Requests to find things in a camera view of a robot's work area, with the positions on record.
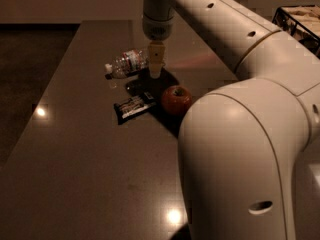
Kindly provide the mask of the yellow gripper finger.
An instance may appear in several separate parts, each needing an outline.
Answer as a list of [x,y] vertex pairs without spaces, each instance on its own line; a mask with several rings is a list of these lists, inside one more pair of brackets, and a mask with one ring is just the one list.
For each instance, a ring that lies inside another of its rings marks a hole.
[[159,78],[163,67],[165,45],[161,41],[151,41],[148,46],[149,72],[151,78]]

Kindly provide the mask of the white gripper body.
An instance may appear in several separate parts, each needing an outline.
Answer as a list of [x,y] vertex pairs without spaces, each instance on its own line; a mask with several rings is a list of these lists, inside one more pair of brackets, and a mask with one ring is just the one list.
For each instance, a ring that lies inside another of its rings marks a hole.
[[165,20],[155,20],[147,15],[143,15],[142,29],[145,36],[153,41],[164,41],[168,39],[172,33],[173,19],[173,15],[170,15]]

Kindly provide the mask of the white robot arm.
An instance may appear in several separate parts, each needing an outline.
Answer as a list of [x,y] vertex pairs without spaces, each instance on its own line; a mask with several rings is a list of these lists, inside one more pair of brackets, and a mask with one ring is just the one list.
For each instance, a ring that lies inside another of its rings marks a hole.
[[179,131],[192,240],[296,240],[294,169],[319,134],[319,61],[233,0],[144,0],[144,32],[176,11],[238,80],[199,98]]

